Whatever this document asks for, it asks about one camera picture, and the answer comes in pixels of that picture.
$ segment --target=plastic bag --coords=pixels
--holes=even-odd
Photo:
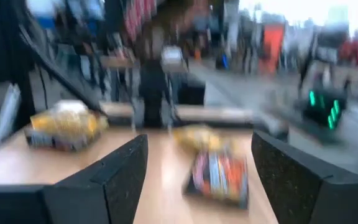
[[[231,146],[228,139],[223,138],[207,126],[186,126],[173,131],[175,140],[184,147],[196,151],[224,151]]]
[[[247,208],[248,180],[245,158],[201,152],[192,168],[186,193],[202,195]]]
[[[162,63],[181,63],[183,59],[181,48],[177,46],[166,46],[161,53]]]

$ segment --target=yellow snack bag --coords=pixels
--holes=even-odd
[[[91,137],[105,127],[105,121],[92,113],[74,113],[72,111],[49,111],[37,114],[30,120],[36,131],[65,138]]]
[[[230,144],[213,129],[202,125],[191,125],[173,131],[175,140],[196,151],[222,151]]]

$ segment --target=snack package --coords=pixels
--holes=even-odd
[[[175,140],[184,147],[196,151],[224,151],[231,142],[207,126],[191,125],[173,131]]]
[[[106,127],[103,117],[89,111],[50,110],[30,118],[34,130],[67,139],[92,137]]]
[[[234,158],[219,152],[199,153],[185,192],[247,208],[248,180],[245,158]]]
[[[97,140],[108,127],[107,118],[89,111],[82,102],[64,101],[52,109],[32,116],[32,127],[25,129],[32,147],[51,147],[60,151],[80,151]]]

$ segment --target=green display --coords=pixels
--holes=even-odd
[[[322,94],[317,94],[315,91],[309,92],[309,109],[307,117],[328,126],[329,129],[334,129],[341,117],[341,107],[339,100],[324,97]]]

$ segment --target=cable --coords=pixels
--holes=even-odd
[[[44,101],[45,101],[45,109],[49,109],[48,106],[48,95],[47,95],[47,88],[45,86],[45,80],[44,80],[44,76],[42,75],[42,69],[40,67],[40,65],[38,66],[38,70],[40,71],[40,78],[41,78],[41,83],[42,83],[42,88],[44,89]]]

